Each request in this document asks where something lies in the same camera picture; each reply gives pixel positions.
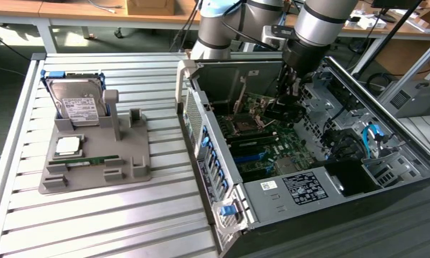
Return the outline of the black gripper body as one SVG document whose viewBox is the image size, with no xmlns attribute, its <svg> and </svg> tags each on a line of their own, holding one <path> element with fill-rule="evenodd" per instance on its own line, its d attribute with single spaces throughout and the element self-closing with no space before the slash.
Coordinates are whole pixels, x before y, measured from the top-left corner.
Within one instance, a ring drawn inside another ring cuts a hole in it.
<svg viewBox="0 0 430 258">
<path fill-rule="evenodd" d="M 282 48 L 282 60 L 302 78 L 316 71 L 330 45 L 314 46 L 301 40 L 288 40 Z"/>
</svg>

